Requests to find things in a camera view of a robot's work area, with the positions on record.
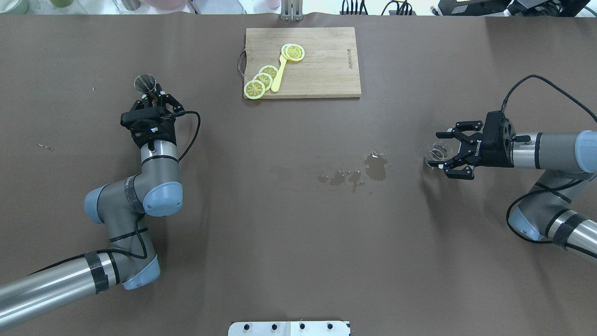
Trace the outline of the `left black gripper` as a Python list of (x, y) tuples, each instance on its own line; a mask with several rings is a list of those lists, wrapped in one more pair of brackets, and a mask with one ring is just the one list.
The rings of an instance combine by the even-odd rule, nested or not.
[(160, 84), (156, 85), (156, 94), (156, 106), (152, 106), (149, 94), (142, 94), (130, 109), (133, 114), (133, 142), (146, 145), (163, 140), (177, 145), (174, 125), (177, 117), (185, 114), (185, 108), (172, 94), (166, 93)]

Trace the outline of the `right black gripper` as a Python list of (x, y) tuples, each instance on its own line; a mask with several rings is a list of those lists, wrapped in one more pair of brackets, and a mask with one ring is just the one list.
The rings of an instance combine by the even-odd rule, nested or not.
[(431, 168), (439, 168), (450, 179), (475, 179), (474, 167), (513, 168), (513, 138), (499, 134), (491, 140), (481, 132), (484, 124), (480, 120), (459, 121), (444, 132), (436, 132), (439, 140), (458, 140), (461, 160), (456, 157), (445, 161), (427, 160)]

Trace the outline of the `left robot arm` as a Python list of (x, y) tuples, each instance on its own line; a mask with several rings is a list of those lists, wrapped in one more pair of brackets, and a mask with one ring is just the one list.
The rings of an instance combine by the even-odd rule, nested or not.
[(90, 221), (106, 229), (109, 247), (2, 286), (2, 330), (111, 287), (130, 291), (160, 276), (146, 217), (170, 216), (183, 206), (175, 121), (186, 111), (151, 76), (140, 75), (134, 85), (141, 98), (121, 115), (121, 126), (139, 148), (141, 172), (90, 191), (83, 203)]

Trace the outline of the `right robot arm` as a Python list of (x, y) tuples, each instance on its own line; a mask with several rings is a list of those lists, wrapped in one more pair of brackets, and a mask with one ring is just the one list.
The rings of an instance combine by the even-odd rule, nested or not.
[(596, 220), (571, 203), (596, 181), (596, 132), (519, 133), (508, 119), (460, 121), (437, 132), (439, 140), (456, 140), (452, 157), (427, 160), (451, 179), (472, 180), (475, 168), (529, 168), (542, 175), (506, 211), (507, 226), (522, 240), (553, 244), (596, 261)]

